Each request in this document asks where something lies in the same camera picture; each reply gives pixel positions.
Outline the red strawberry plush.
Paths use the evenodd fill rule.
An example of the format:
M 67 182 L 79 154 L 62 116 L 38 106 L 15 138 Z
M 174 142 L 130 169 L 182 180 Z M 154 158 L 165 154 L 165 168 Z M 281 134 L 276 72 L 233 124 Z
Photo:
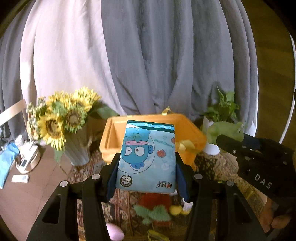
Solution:
M 145 193 L 139 197 L 133 209 L 142 218 L 142 224 L 167 228 L 172 224 L 169 213 L 171 205 L 168 194 Z

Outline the blue cartoon tissue pack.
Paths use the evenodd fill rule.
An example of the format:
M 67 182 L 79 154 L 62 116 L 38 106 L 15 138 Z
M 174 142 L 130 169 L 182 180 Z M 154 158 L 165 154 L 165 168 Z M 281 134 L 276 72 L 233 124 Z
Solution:
M 176 189 L 176 151 L 172 151 L 168 161 L 153 161 L 144 168 L 153 146 L 142 141 L 151 131 L 144 128 L 126 128 L 120 152 L 116 188 L 142 193 L 173 193 Z

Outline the mickey mouse plush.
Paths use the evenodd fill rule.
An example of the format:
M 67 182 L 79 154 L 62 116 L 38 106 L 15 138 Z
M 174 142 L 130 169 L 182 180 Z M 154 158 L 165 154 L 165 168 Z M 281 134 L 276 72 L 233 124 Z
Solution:
M 169 206 L 169 214 L 172 216 L 189 215 L 193 208 L 193 202 L 186 202 L 182 198 L 177 189 L 169 194 L 171 204 Z

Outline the small white box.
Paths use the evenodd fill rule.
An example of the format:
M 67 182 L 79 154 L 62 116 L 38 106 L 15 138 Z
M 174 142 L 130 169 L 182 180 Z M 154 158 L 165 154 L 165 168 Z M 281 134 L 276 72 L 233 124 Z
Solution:
M 11 181 L 13 183 L 28 183 L 29 175 L 27 174 L 13 175 Z

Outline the white plant pot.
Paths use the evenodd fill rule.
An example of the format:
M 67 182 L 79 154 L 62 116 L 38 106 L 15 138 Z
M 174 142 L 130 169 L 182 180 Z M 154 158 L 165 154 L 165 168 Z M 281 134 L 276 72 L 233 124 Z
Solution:
M 208 120 L 206 116 L 203 117 L 202 132 L 206 135 L 207 142 L 203 149 L 203 152 L 215 156 L 220 153 L 220 149 L 217 145 L 213 144 L 210 135 L 208 134 L 208 128 L 213 125 L 213 121 Z

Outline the white device on stand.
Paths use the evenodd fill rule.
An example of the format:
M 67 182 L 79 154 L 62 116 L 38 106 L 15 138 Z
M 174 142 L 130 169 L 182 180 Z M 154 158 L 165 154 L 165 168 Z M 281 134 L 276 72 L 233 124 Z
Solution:
M 39 147 L 33 141 L 26 141 L 23 135 L 16 137 L 15 144 L 21 158 L 19 163 L 16 163 L 16 168 L 21 174 L 27 174 L 36 168 L 41 159 Z

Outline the green potted plant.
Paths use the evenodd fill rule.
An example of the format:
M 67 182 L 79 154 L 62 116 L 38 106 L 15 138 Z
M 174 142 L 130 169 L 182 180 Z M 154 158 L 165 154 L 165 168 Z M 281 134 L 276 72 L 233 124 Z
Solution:
M 207 108 L 207 111 L 202 114 L 203 124 L 202 131 L 206 132 L 210 123 L 226 121 L 228 123 L 239 122 L 237 117 L 237 111 L 239 110 L 239 105 L 234 102 L 235 92 L 227 91 L 223 92 L 217 87 L 217 93 L 219 96 L 219 101 L 212 104 Z

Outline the orange plastic storage box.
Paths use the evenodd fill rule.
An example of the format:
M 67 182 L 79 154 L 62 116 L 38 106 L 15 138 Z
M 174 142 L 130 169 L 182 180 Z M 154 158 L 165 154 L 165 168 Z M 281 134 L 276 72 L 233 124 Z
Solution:
M 109 118 L 106 122 L 99 150 L 102 158 L 110 163 L 121 152 L 126 128 L 141 128 L 151 131 L 142 141 L 153 146 L 153 153 L 145 161 L 144 171 L 153 161 L 168 161 L 175 150 L 184 164 L 197 171 L 195 158 L 205 147 L 207 138 L 187 117 L 182 114 L 129 115 Z

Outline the grey ribbed vase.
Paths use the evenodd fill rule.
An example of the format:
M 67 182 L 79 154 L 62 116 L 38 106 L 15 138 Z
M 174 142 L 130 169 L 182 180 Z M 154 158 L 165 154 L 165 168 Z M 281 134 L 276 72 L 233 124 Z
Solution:
M 75 133 L 66 134 L 65 155 L 73 166 L 83 166 L 89 162 L 88 124 Z

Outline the blue cloth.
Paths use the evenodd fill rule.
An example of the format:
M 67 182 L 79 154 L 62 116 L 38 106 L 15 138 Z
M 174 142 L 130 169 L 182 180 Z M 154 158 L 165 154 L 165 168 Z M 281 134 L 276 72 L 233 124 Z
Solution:
M 16 156 L 20 153 L 18 147 L 15 143 L 10 143 L 7 145 L 6 149 L 1 152 L 0 156 L 0 187 L 3 189 L 4 184 L 6 182 L 7 176 L 11 169 L 11 166 L 16 158 Z

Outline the sunflower bouquet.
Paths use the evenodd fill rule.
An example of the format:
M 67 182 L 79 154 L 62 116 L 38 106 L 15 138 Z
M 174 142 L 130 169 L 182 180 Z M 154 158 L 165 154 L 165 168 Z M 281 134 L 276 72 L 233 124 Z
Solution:
M 89 157 L 93 142 L 101 139 L 106 121 L 118 113 L 102 101 L 102 97 L 86 86 L 68 93 L 57 91 L 27 105 L 29 137 L 43 142 L 54 151 L 56 162 L 65 155 L 66 134 L 75 133 L 88 124 Z

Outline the grey curtain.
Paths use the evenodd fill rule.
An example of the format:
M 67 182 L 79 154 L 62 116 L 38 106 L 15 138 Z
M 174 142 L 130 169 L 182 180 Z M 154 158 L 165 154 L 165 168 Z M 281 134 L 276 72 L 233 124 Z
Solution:
M 23 98 L 20 51 L 33 3 L 1 36 L 1 110 Z M 253 32 L 241 1 L 100 1 L 111 76 L 125 114 L 170 108 L 194 121 L 235 92 L 238 119 L 254 135 L 258 70 Z

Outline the beige curtain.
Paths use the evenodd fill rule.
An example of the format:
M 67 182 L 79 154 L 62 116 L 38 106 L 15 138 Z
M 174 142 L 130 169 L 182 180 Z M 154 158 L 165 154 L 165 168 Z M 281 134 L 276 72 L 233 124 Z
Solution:
M 27 103 L 85 86 L 125 114 L 109 67 L 100 1 L 34 2 L 23 31 L 20 77 Z

